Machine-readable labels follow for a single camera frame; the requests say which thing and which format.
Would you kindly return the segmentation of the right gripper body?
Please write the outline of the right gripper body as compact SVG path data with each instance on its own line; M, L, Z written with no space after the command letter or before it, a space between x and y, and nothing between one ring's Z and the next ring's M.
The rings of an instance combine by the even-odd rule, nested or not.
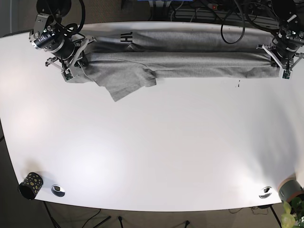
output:
M67 39L66 41L67 45L60 45L51 51L54 57L48 58L45 66L58 68L66 82L85 82L88 79L83 72L83 68L88 66L85 49L89 44L95 42L96 38Z

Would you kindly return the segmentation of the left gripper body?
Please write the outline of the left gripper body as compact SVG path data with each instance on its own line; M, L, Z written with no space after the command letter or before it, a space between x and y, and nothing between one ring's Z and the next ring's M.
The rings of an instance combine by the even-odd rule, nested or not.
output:
M303 52L298 52L299 48L304 46L303 43L290 43L284 46L257 45L257 49L264 50L278 65L279 77L290 79L293 75L294 67L304 58Z

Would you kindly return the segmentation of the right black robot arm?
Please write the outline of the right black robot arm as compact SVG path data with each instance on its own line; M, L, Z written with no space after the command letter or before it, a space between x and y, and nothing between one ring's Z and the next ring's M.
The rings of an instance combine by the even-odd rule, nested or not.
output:
M85 49L96 39L80 33L85 24L86 9L82 0L79 3L80 24L71 23L64 26L61 21L69 13L72 1L38 0L36 4L38 15L34 28L29 33L29 41L35 49L54 55L46 60L45 66L58 68L63 79L69 83L92 81L84 71L88 66Z

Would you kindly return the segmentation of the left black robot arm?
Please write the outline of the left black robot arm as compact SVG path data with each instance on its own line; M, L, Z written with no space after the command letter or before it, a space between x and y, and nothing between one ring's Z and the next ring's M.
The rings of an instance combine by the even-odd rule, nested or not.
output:
M217 7L219 11L227 11L226 16L221 20L220 34L222 40L229 45L238 42L247 47L263 50L270 56L272 66L280 68L279 76L289 79L293 67L304 58L303 53L297 53L298 49L304 46L304 24L299 17L297 3L293 0L221 0ZM228 42L223 35L225 21L235 13L242 21L242 33L238 40ZM266 28L256 24L250 15L265 16L272 18L277 23L277 28ZM267 32L272 37L246 37L246 24Z

